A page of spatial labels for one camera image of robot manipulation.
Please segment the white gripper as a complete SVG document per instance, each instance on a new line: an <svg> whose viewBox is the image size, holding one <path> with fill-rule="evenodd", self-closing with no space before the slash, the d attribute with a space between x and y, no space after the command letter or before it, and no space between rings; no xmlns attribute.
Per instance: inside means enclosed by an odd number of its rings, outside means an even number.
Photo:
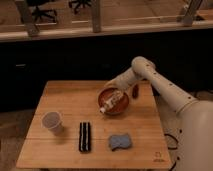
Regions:
<svg viewBox="0 0 213 171"><path fill-rule="evenodd" d="M119 85L117 83L117 79L114 78L112 80L109 80L105 85L104 85L105 88L116 88L116 89L119 89Z"/></svg>

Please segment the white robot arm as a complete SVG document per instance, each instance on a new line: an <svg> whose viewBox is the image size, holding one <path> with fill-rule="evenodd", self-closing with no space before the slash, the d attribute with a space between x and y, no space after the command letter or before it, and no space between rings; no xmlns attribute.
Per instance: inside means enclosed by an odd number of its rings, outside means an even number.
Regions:
<svg viewBox="0 0 213 171"><path fill-rule="evenodd" d="M213 101L199 100L155 69L155 64L142 56L135 57L131 67L106 83L125 91L146 79L170 108L180 117L176 171L213 171Z"/></svg>

